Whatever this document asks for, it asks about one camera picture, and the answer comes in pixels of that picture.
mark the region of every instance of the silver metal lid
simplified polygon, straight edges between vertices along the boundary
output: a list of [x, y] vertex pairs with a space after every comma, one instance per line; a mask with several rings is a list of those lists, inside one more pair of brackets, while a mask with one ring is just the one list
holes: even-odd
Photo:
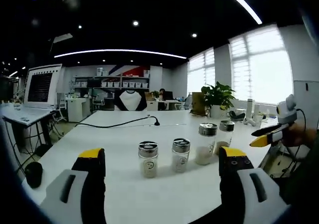
[[217, 125], [214, 123], [201, 123], [198, 133], [203, 136], [215, 136], [217, 133]]
[[187, 153], [189, 152], [190, 142], [184, 138], [176, 138], [173, 141], [172, 150], [176, 153]]
[[219, 129], [225, 132], [231, 132], [234, 130], [235, 123], [229, 120], [222, 120], [219, 124]]
[[153, 141], [143, 141], [139, 144], [139, 156], [143, 158], [157, 157], [158, 150], [158, 144]]

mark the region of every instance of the black ceiling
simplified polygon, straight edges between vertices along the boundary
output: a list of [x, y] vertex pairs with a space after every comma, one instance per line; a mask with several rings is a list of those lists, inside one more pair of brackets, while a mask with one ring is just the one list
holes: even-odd
[[[302, 23], [290, 0], [245, 1], [263, 24]], [[136, 49], [189, 58], [258, 27], [235, 0], [10, 0], [6, 7], [3, 16], [6, 28], [0, 41], [3, 47], [0, 62], [5, 61], [4, 66], [9, 69], [6, 74], [15, 70], [21, 73], [23, 66], [47, 63], [66, 66], [163, 63], [171, 68], [185, 60], [132, 52], [53, 57], [91, 49]], [[133, 20], [139, 21], [138, 27], [132, 26]], [[52, 45], [54, 37], [66, 33], [73, 38]]]

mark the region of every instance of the spice jar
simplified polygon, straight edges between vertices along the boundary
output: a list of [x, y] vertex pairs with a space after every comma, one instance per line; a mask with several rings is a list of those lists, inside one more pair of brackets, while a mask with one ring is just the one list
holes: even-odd
[[213, 123], [201, 123], [198, 128], [198, 133], [200, 134], [198, 140], [200, 145], [196, 149], [195, 162], [199, 165], [206, 165], [209, 163], [209, 159], [214, 150], [217, 125]]
[[231, 138], [233, 136], [235, 123], [228, 120], [223, 120], [219, 124], [219, 131], [216, 138], [216, 145], [214, 148], [214, 154], [219, 155], [220, 147], [229, 147]]
[[187, 139], [184, 138], [176, 138], [173, 141], [172, 146], [172, 170], [177, 173], [183, 173], [186, 170], [186, 165], [188, 161], [188, 155], [189, 155], [189, 149], [190, 149], [190, 142]]
[[143, 141], [139, 144], [141, 173], [146, 178], [153, 178], [157, 174], [158, 144]]

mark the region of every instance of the window blind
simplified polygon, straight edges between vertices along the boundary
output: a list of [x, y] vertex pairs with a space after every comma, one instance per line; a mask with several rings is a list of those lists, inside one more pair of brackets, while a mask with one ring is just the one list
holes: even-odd
[[237, 99], [277, 104], [293, 93], [290, 61], [277, 26], [235, 37], [230, 48]]
[[190, 58], [187, 71], [187, 93], [200, 92], [205, 84], [215, 85], [214, 48]]

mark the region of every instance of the flower pot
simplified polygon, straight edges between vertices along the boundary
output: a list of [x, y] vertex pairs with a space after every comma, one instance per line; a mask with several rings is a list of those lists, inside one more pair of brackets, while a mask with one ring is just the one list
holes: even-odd
[[226, 111], [222, 111], [220, 106], [211, 106], [210, 107], [210, 117], [220, 119], [226, 117]]

